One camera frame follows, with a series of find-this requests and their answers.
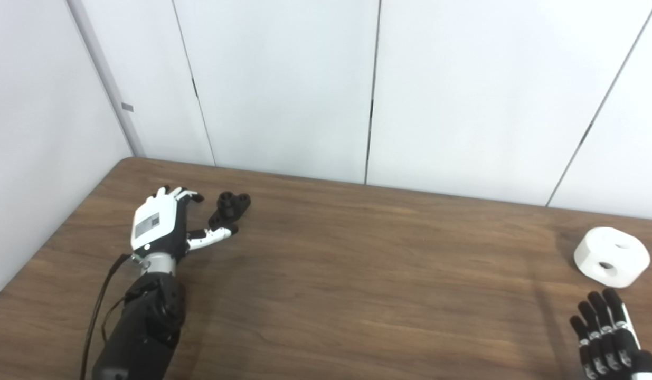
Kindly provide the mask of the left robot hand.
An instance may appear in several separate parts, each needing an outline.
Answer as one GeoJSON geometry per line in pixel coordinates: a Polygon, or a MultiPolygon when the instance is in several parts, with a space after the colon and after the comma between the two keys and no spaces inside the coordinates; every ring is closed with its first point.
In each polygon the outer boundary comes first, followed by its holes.
{"type": "Polygon", "coordinates": [[[134,213],[130,235],[133,261],[145,272],[174,272],[190,251],[227,240],[238,232],[234,224],[200,230],[187,229],[188,205],[203,195],[184,187],[164,186],[145,200],[134,213]]]}

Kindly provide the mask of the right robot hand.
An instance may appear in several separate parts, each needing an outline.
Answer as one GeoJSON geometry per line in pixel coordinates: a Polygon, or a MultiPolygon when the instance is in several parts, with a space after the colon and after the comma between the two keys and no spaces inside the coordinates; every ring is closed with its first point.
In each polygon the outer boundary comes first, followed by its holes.
{"type": "Polygon", "coordinates": [[[642,349],[627,306],[611,287],[591,291],[569,323],[585,379],[652,379],[652,353],[642,349]]]}

